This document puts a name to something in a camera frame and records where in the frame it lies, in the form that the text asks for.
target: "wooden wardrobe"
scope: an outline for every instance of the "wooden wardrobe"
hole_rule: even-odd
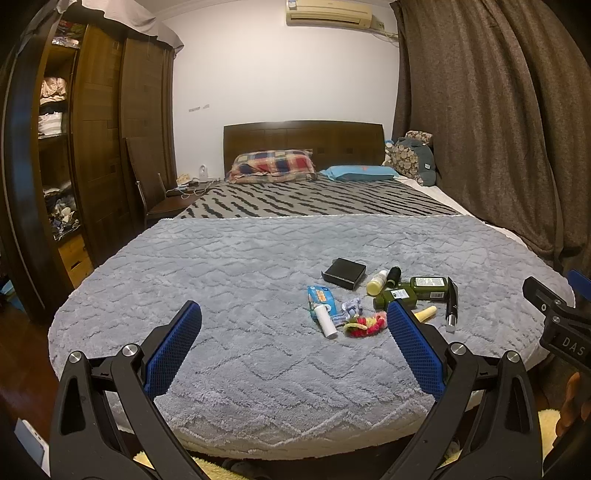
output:
[[[177,176],[172,47],[77,5],[64,19],[86,26],[79,48],[52,43],[61,20],[57,12],[39,25],[14,57],[4,131],[10,141],[1,172],[2,262],[37,322],[52,321],[83,278],[143,230],[125,138],[151,138],[167,188]],[[67,75],[67,112],[62,132],[41,136],[41,84],[58,75],[50,68],[56,62],[59,76]],[[79,223],[58,238],[44,190],[68,176]]]

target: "toy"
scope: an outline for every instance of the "toy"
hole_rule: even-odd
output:
[[[361,299],[359,297],[355,297],[353,300],[349,300],[344,302],[341,305],[343,309],[344,318],[347,322],[352,322],[361,316],[363,313],[363,307],[361,306]]]
[[[353,337],[374,335],[388,326],[386,312],[378,312],[374,317],[359,317],[354,322],[345,323],[343,330]]]

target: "plaid pillow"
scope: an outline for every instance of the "plaid pillow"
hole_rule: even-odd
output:
[[[266,150],[238,155],[228,172],[230,183],[277,183],[314,180],[309,150]]]

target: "cushion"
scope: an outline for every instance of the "cushion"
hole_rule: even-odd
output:
[[[335,165],[320,173],[331,180],[341,181],[390,180],[399,176],[392,167],[380,165]]]
[[[238,155],[228,172],[230,183],[314,180],[309,150],[266,150]]]
[[[420,140],[421,142],[426,143],[429,147],[433,146],[433,134],[430,134],[428,132],[409,130],[404,136],[414,138],[415,140]]]
[[[392,150],[392,157],[384,161],[401,175],[414,179],[419,185],[435,185],[435,160],[433,152],[422,140],[400,137]]]

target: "plush toy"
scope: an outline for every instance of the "plush toy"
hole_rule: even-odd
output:
[[[386,312],[378,312],[375,317],[359,317],[345,323],[343,330],[353,337],[374,335],[388,326]]]

